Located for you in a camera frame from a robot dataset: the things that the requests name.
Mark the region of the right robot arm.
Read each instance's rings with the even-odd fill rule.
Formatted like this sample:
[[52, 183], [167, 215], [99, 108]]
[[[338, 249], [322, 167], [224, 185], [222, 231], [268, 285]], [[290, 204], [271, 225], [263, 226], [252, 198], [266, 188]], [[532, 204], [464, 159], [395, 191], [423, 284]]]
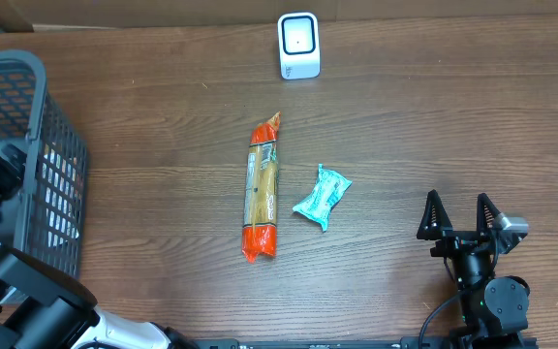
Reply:
[[[529, 232], [526, 219], [508, 216], [484, 193], [477, 197], [477, 223], [473, 231], [456, 231], [437, 191], [427, 194], [417, 238], [435, 245], [430, 255], [441, 258], [457, 292], [428, 315], [418, 334], [418, 348], [536, 348], [525, 339], [531, 293], [519, 276], [498, 277], [499, 258], [511, 252]], [[458, 302], [463, 326], [444, 337], [426, 337], [430, 323]]]

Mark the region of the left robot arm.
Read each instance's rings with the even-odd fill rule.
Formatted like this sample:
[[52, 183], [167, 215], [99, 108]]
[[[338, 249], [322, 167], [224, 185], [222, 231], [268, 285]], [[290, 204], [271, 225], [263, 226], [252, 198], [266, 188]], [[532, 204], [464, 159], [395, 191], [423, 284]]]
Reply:
[[[0, 152], [0, 203], [20, 185], [20, 164]], [[170, 327], [102, 310], [64, 272], [0, 242], [0, 348], [194, 348]]]

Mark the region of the teal snack packet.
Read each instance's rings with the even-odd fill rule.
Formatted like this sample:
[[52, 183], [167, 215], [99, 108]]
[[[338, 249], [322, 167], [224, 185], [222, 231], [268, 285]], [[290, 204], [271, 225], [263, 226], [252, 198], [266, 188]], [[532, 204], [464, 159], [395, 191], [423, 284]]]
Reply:
[[341, 201], [352, 182], [334, 170], [320, 164], [318, 177], [312, 192], [293, 207], [293, 212], [318, 223], [323, 232], [328, 229], [330, 213]]

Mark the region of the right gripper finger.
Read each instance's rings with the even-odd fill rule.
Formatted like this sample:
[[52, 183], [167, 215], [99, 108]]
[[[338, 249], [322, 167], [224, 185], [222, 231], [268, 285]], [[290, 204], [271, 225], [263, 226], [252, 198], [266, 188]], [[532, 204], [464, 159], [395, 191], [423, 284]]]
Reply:
[[486, 232], [493, 227], [495, 218], [501, 211], [491, 202], [485, 193], [478, 195], [477, 199], [477, 231]]
[[436, 190], [429, 191], [424, 213], [418, 227], [417, 239], [438, 240], [446, 238], [452, 232], [452, 224], [438, 192]]

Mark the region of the long orange snack package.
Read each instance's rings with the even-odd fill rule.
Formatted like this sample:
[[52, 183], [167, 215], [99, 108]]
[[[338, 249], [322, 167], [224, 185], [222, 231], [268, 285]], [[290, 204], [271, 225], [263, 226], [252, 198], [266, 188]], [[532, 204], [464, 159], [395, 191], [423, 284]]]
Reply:
[[251, 264], [260, 255], [276, 256], [280, 124], [277, 112], [253, 130], [249, 142], [241, 251]]

